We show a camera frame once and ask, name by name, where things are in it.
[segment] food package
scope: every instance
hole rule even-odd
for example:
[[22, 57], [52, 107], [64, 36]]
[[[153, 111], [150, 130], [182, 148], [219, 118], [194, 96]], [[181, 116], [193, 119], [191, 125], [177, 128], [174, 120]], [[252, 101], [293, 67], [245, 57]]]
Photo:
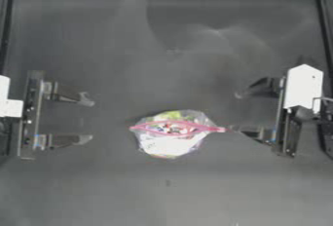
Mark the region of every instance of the food package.
[[154, 157], [174, 159], [201, 147], [211, 132], [225, 132], [203, 112], [167, 111], [143, 118], [130, 127], [139, 141], [139, 149]]

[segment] plastic bag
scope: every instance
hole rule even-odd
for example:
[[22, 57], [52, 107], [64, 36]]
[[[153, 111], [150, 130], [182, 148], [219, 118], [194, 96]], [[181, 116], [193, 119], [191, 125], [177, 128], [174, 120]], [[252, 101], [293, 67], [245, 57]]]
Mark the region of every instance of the plastic bag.
[[225, 132], [203, 112], [169, 111], [143, 118], [130, 128], [139, 140], [139, 149], [154, 157], [174, 159], [201, 147], [211, 132]]

